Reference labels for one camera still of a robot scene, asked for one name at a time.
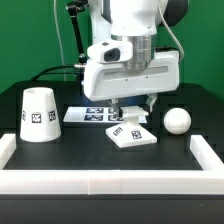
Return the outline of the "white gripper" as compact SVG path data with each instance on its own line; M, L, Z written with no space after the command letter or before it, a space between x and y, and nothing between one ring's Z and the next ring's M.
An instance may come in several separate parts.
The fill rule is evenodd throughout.
M84 94L91 101L111 100L114 118L120 117L119 98L149 94L149 111L157 94L175 90L179 85L179 52L156 52L143 70L127 70L124 63L101 64L89 59L84 73Z

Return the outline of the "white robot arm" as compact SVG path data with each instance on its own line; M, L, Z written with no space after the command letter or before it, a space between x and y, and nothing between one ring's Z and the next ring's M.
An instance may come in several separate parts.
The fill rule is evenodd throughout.
M170 30L187 13L189 0L101 0L91 7L94 44L87 50L84 93L108 100L114 116L120 98L157 94L179 85L180 44L156 47L157 28Z

